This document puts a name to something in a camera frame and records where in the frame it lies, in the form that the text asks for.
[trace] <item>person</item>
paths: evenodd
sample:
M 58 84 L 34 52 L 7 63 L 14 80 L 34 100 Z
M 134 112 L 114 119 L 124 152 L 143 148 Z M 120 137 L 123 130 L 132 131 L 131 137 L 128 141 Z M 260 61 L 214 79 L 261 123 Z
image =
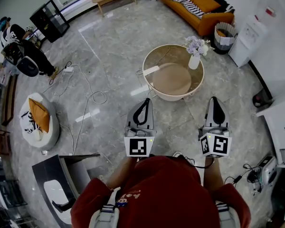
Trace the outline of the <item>person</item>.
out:
M 24 55 L 30 57 L 38 66 L 39 71 L 54 79 L 58 73 L 58 67 L 53 67 L 48 61 L 47 57 L 40 51 L 34 44 L 28 40 L 25 40 L 27 36 L 31 34 L 30 31 L 25 32 L 17 24 L 10 25 L 10 18 L 3 17 L 0 19 L 0 31 L 2 32 L 1 44 L 5 47 L 8 43 L 8 34 L 11 40 L 21 42 L 24 47 Z
M 112 191 L 121 187 L 115 203 L 118 228 L 226 227 L 222 207 L 235 211 L 237 225 L 228 227 L 248 228 L 249 208 L 231 183 L 224 185 L 218 162 L 206 157 L 202 186 L 196 167 L 180 152 L 138 162 L 126 157 L 106 184 L 97 178 L 89 182 L 72 206 L 72 227 L 93 227 L 93 214 L 104 210 Z

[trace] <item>red shirt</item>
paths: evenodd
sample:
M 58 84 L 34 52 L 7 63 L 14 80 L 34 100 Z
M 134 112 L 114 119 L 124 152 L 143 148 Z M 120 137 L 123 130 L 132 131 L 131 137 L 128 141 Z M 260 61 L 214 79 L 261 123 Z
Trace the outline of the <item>red shirt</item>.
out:
M 74 228 L 88 228 L 92 215 L 107 204 L 112 190 L 92 179 L 71 210 Z M 126 185 L 116 197 L 120 228 L 219 228 L 215 201 L 233 207 L 247 228 L 249 208 L 232 184 L 212 195 L 200 184 L 196 168 L 186 160 L 155 156 L 136 164 Z

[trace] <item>white cabinet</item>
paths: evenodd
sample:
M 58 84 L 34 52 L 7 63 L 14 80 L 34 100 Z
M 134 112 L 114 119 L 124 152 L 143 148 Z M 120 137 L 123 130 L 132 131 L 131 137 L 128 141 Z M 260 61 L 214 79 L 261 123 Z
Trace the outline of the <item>white cabinet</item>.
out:
M 256 116 L 262 115 L 266 119 L 275 145 L 278 166 L 285 167 L 285 100 L 273 103 L 268 109 L 256 114 Z

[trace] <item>white box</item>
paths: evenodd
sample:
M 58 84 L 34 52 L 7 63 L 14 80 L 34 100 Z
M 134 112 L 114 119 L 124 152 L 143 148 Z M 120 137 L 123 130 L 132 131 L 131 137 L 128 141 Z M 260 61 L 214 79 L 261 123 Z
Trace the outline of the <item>white box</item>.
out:
M 124 145 L 129 157 L 148 157 L 155 137 L 124 137 Z
M 212 158 L 228 156 L 231 146 L 231 137 L 206 133 L 200 138 L 203 155 Z

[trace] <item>flower vase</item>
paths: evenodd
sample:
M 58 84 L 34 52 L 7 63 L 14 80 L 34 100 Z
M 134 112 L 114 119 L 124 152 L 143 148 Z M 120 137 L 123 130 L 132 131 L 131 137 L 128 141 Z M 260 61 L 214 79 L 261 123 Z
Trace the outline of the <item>flower vase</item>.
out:
M 190 60 L 189 60 L 189 68 L 191 69 L 197 69 L 200 63 L 200 55 L 194 56 L 191 55 Z

